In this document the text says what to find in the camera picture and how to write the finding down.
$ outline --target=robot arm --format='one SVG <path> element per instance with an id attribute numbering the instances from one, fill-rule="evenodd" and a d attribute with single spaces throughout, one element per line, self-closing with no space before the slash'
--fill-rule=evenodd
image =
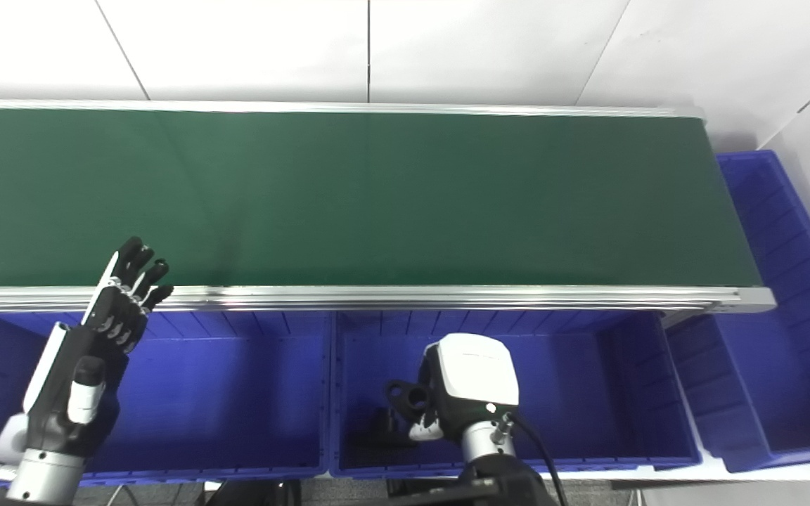
<path id="1" fill-rule="evenodd" d="M 449 439 L 462 446 L 459 485 L 386 502 L 401 506 L 495 504 L 554 506 L 542 478 L 515 456 L 511 428 L 517 422 L 546 458 L 562 506 L 558 474 L 539 441 L 518 413 L 520 388 L 508 349 L 476 334 L 449 334 L 427 347 L 418 382 L 393 380 L 386 397 L 411 425 L 415 441 Z"/>
<path id="2" fill-rule="evenodd" d="M 128 353 L 148 314 L 173 291 L 152 289 L 168 270 L 158 259 L 143 271 L 152 257 L 142 240 L 129 239 L 112 255 L 80 324 L 52 328 L 23 399 L 25 451 L 16 468 L 0 465 L 0 478 L 13 477 L 9 502 L 66 506 L 74 499 L 86 459 L 115 426 Z"/>

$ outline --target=blue storage crate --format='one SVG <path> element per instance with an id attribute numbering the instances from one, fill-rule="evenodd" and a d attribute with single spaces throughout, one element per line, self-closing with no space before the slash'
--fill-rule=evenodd
<path id="1" fill-rule="evenodd" d="M 56 320 L 0 313 L 0 430 Z M 330 313 L 154 313 L 83 484 L 295 478 L 327 468 Z"/>
<path id="2" fill-rule="evenodd" d="M 481 333 L 511 352 L 521 413 L 562 470 L 697 464 L 658 316 L 633 311 L 350 311 L 337 315 L 330 473 L 359 478 L 458 474 L 449 441 L 359 445 L 385 407 L 386 381 L 414 381 L 424 348 L 450 332 Z M 546 471 L 526 436 L 517 454 Z"/>
<path id="3" fill-rule="evenodd" d="M 731 472 L 810 462 L 810 220 L 772 151 L 719 155 L 769 313 L 668 333 L 702 442 Z"/>

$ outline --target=gray floor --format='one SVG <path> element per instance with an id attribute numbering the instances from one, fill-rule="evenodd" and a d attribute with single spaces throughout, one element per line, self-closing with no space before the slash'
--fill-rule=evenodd
<path id="1" fill-rule="evenodd" d="M 83 487 L 75 506 L 105 506 L 117 487 Z M 129 486 L 139 506 L 196 506 L 202 484 L 183 486 Z M 628 506 L 629 491 L 611 490 L 608 481 L 567 481 L 565 492 L 571 506 Z M 0 488 L 0 499 L 4 488 Z M 383 480 L 315 479 L 302 482 L 302 506 L 344 506 L 386 497 Z M 119 493 L 112 506 L 133 506 L 126 493 Z"/>

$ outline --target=black cable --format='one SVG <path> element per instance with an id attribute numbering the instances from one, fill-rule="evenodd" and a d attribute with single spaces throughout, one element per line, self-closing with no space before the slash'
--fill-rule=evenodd
<path id="1" fill-rule="evenodd" d="M 124 487 L 124 493 L 127 494 L 127 497 L 129 497 L 129 500 L 133 503 L 133 506 L 139 506 L 139 501 L 136 500 L 136 494 L 134 494 L 132 490 L 129 490 L 129 487 Z"/>
<path id="2" fill-rule="evenodd" d="M 549 468 L 549 474 L 552 475 L 552 484 L 555 487 L 555 495 L 558 496 L 558 502 L 562 506 L 568 506 L 568 498 L 565 495 L 565 487 L 562 486 L 562 479 L 558 477 L 558 470 L 555 468 L 555 463 L 549 457 L 549 452 L 546 451 L 546 445 L 543 444 L 543 439 L 540 438 L 536 430 L 527 423 L 520 414 L 509 413 L 508 416 L 514 420 L 515 425 L 521 428 L 523 432 L 527 432 L 530 439 L 533 439 L 534 445 L 539 448 L 539 452 L 543 454 L 543 460 L 546 461 L 546 467 Z"/>

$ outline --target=metal cylindrical joint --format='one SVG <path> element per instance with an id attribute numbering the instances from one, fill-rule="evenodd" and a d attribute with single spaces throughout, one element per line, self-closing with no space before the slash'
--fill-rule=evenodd
<path id="1" fill-rule="evenodd" d="M 464 463 L 483 457 L 483 455 L 514 455 L 515 446 L 511 442 L 511 435 L 505 438 L 494 438 L 498 422 L 477 422 L 464 430 L 462 435 L 462 453 Z"/>
<path id="2" fill-rule="evenodd" d="M 66 506 L 74 500 L 83 470 L 84 459 L 76 455 L 28 448 L 6 497 L 21 502 Z"/>

